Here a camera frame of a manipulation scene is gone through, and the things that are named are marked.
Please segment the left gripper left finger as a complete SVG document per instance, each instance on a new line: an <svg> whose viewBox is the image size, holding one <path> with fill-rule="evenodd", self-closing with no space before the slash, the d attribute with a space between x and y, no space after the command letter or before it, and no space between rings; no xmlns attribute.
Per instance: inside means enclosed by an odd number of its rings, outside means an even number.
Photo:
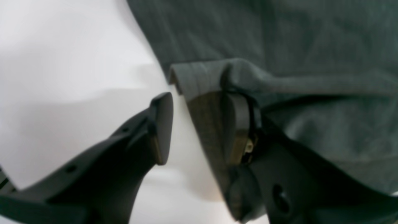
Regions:
<svg viewBox="0 0 398 224"><path fill-rule="evenodd" d="M41 181L1 194L1 216L24 224L128 224L145 175L168 161L173 113L172 94L157 95Z"/></svg>

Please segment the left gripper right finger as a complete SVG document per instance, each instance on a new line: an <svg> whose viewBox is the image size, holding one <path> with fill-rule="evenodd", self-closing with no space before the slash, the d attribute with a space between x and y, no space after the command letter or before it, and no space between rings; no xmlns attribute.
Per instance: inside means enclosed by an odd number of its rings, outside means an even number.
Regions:
<svg viewBox="0 0 398 224"><path fill-rule="evenodd" d="M262 116L249 97L221 99L223 156L232 177L230 209L241 223L395 224L397 197L372 190Z"/></svg>

